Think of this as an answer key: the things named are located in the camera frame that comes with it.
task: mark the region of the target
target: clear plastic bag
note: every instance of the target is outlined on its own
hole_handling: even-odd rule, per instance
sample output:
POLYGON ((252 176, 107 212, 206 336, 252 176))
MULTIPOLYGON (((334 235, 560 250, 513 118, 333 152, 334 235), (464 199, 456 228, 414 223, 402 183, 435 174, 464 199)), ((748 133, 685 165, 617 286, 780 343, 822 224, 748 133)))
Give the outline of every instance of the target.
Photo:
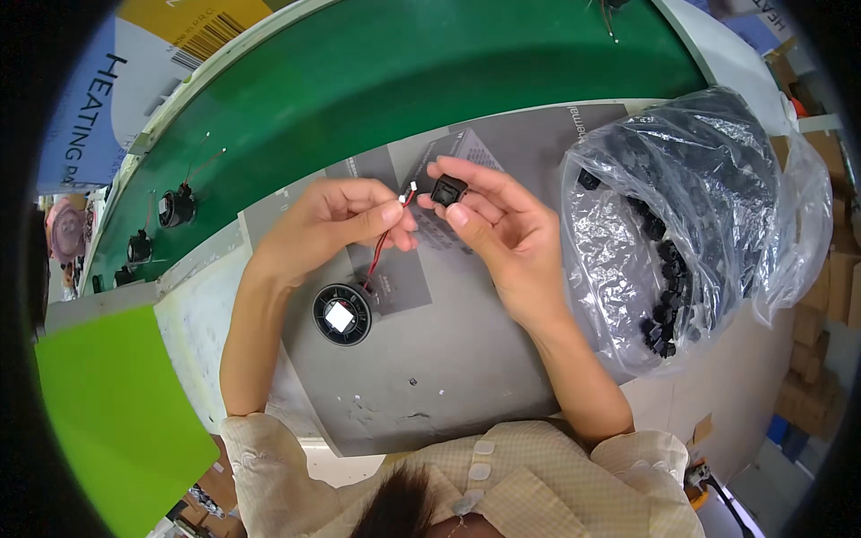
POLYGON ((771 322, 819 273, 831 233, 831 185, 800 135, 781 173, 768 136, 743 99, 715 87, 588 133, 562 162, 563 232, 571 292, 589 313, 609 368, 667 371, 730 323, 743 299, 771 322), (601 181, 578 182, 581 169, 601 181), (688 268, 675 316, 674 356, 643 342, 658 304, 656 243, 626 197, 645 201, 688 268))

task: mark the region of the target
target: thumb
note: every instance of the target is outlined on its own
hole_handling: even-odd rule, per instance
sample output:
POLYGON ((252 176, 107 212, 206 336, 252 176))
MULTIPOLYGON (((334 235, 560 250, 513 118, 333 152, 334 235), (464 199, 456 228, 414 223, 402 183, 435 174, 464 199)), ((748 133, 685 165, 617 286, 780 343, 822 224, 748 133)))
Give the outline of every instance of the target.
POLYGON ((397 200, 390 200, 352 219, 333 222, 335 233, 344 244, 358 243, 382 235, 398 224, 404 207, 397 200))
POLYGON ((445 219, 463 242, 478 252, 489 269, 505 263, 510 251, 484 217, 458 202, 446 209, 445 219))

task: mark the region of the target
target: white square label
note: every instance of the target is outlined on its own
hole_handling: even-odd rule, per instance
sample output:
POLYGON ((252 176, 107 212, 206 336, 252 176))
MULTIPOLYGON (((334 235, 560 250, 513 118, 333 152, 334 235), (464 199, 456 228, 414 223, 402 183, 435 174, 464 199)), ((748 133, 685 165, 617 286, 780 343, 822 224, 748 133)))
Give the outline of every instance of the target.
POLYGON ((350 321, 353 320, 353 314, 349 310, 341 306, 341 303, 335 303, 329 313, 325 315, 325 320, 329 325, 335 328, 335 331, 344 332, 350 321))

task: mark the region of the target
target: beige shirt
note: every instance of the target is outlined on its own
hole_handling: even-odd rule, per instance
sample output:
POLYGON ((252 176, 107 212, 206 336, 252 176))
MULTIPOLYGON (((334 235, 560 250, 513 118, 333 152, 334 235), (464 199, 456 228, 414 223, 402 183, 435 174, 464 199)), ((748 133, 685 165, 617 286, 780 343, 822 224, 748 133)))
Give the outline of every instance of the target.
MULTIPOLYGON (((221 436, 250 538, 346 538, 386 475, 339 488, 311 479, 299 442, 262 413, 227 418, 221 436)), ((704 536, 681 486, 687 450, 660 431, 616 436, 587 455, 546 422, 506 423, 403 461, 429 470, 434 524, 465 510, 505 538, 704 536)))

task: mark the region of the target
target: green sheet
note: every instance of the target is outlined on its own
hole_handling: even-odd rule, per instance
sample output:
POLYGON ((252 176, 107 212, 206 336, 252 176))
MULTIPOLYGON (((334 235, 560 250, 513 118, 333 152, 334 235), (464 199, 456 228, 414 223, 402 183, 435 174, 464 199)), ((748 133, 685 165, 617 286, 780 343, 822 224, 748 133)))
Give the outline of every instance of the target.
POLYGON ((84 494, 120 538, 143 538, 218 458, 179 385, 151 306, 48 335, 42 398, 84 494))
MULTIPOLYGON (((602 98, 672 98, 706 87, 681 40, 648 0, 632 0, 607 34, 588 0, 349 0, 284 28, 228 67, 181 112, 118 200, 91 275, 110 282, 147 194, 190 186, 190 225, 151 223, 153 280, 236 213, 359 152, 458 121, 602 98)), ((91 281, 86 282, 91 291, 91 281)))

